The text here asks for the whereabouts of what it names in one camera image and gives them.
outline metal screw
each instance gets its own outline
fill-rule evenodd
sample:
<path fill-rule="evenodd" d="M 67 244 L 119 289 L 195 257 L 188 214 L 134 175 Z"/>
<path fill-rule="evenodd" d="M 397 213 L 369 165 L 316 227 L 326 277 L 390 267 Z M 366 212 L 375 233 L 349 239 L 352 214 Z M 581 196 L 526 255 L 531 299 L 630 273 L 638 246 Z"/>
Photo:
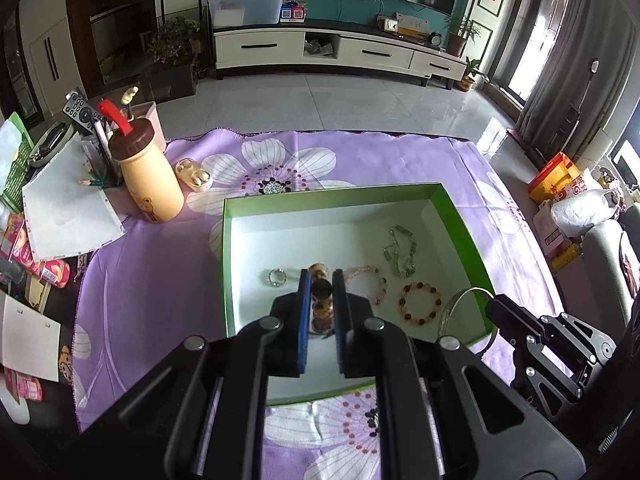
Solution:
<path fill-rule="evenodd" d="M 190 335 L 182 344 L 187 350 L 195 352 L 196 350 L 203 348 L 204 338 L 199 335 Z"/>
<path fill-rule="evenodd" d="M 260 320 L 260 326 L 265 330 L 276 330 L 280 326 L 280 320 L 275 316 L 266 316 Z"/>
<path fill-rule="evenodd" d="M 440 339 L 440 346 L 445 350 L 454 351 L 460 348 L 460 341 L 452 335 L 446 335 Z"/>
<path fill-rule="evenodd" d="M 384 327 L 385 322 L 379 317 L 367 317 L 367 319 L 364 320 L 364 328 L 370 332 L 377 332 L 378 330 L 382 330 Z"/>

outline white tv cabinet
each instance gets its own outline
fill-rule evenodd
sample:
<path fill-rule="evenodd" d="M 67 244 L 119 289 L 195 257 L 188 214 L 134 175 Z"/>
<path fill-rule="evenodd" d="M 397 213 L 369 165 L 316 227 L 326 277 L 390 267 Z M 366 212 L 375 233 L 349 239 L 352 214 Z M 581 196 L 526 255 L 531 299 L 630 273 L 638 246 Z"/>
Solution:
<path fill-rule="evenodd" d="M 256 72 L 258 67 L 309 72 L 387 73 L 414 76 L 426 86 L 432 75 L 461 80 L 459 58 L 375 27 L 306 20 L 305 23 L 252 25 L 215 30 L 216 76 Z M 321 36 L 334 47 L 330 56 L 310 56 L 305 38 Z"/>

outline floral tablecloth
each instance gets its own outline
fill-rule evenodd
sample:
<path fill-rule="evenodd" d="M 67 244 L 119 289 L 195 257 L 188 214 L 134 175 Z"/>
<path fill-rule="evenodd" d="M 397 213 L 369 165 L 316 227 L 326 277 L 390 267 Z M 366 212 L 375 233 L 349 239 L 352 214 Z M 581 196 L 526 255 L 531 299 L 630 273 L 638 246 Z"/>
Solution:
<path fill-rule="evenodd" d="M 504 184 L 471 142 L 379 132 L 280 132 L 243 137 L 213 130 L 175 140 L 172 163 L 202 161 L 214 185 L 186 193 L 176 219 L 126 222 L 127 234 L 97 251 L 82 283 L 74 332 L 76 413 L 87 428 L 187 336 L 225 336 L 220 301 L 226 197 L 343 186 L 442 182 L 471 233 L 498 293 L 536 316 L 562 310 L 542 252 Z M 498 338 L 484 362 L 514 375 Z M 378 478 L 374 390 L 269 408 L 263 478 Z"/>

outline silver ring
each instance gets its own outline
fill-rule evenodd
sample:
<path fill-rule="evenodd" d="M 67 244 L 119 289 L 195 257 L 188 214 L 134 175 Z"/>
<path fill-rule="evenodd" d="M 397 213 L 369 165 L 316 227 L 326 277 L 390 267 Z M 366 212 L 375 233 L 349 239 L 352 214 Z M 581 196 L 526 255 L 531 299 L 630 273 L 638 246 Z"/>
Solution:
<path fill-rule="evenodd" d="M 284 269 L 271 269 L 268 280 L 271 286 L 283 286 L 287 281 L 287 273 Z"/>

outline gray curtain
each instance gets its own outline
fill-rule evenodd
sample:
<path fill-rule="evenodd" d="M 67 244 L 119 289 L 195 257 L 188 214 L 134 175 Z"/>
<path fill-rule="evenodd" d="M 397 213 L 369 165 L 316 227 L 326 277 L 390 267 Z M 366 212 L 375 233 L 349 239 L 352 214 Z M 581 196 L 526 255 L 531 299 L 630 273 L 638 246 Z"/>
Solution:
<path fill-rule="evenodd" d="M 589 61 L 598 73 L 582 106 L 580 124 L 565 148 L 580 155 L 607 123 L 625 88 L 636 51 L 636 29 L 619 0 L 569 0 L 556 45 L 518 120 L 522 139 L 547 158 L 564 143 L 556 131 L 570 104 L 577 106 L 589 78 Z"/>

